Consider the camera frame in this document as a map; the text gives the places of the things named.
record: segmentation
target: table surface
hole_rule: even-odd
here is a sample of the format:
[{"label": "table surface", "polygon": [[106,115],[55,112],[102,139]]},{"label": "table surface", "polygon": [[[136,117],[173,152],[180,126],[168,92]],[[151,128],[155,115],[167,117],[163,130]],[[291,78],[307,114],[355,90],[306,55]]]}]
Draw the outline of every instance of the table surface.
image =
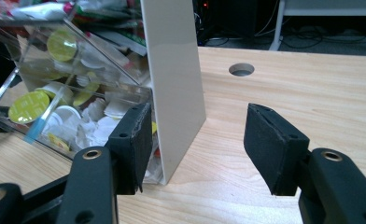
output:
[{"label": "table surface", "polygon": [[[274,109],[310,139],[349,156],[366,175],[366,57],[199,48],[207,120],[166,186],[119,196],[121,223],[301,223],[296,197],[276,197],[246,155],[248,103]],[[229,73],[250,63],[252,75]],[[0,133],[0,183],[23,193],[70,161]]]}]

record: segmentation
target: wooden table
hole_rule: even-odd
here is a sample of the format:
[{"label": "wooden table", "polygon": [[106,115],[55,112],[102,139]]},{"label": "wooden table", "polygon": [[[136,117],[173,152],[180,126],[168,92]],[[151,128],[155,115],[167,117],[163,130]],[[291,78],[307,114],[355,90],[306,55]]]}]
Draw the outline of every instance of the wooden table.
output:
[{"label": "wooden table", "polygon": [[[207,120],[166,186],[119,196],[121,223],[301,223],[298,197],[275,197],[246,155],[247,104],[276,110],[310,139],[348,155],[366,175],[366,57],[200,48]],[[229,67],[251,63],[235,77]],[[0,134],[0,182],[28,192],[70,162]]]}]

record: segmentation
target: desk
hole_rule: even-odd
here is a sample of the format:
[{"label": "desk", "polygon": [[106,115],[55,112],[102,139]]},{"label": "desk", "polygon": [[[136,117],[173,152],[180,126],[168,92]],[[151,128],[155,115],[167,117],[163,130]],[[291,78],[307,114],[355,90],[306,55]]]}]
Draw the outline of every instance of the desk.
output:
[{"label": "desk", "polygon": [[[366,175],[366,57],[199,48],[207,120],[166,186],[119,196],[121,223],[301,223],[298,197],[270,195],[243,146],[247,103],[266,105]],[[229,74],[251,63],[247,77]],[[70,162],[0,134],[0,182],[24,192]]]},{"label": "desk", "polygon": [[366,16],[366,0],[280,0],[270,50],[281,45],[284,16]]}]

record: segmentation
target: floor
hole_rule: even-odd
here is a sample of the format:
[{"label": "floor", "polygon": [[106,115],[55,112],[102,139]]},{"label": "floor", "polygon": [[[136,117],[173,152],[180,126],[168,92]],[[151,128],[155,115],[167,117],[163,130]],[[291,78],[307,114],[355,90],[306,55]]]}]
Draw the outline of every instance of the floor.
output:
[{"label": "floor", "polygon": [[[330,31],[321,26],[303,26],[299,30],[287,26],[283,28],[282,35],[280,51],[366,56],[366,34],[357,30],[344,29],[331,35]],[[205,45],[233,49],[268,49],[273,39],[273,30],[267,34],[257,34],[252,40],[214,34]]]}]

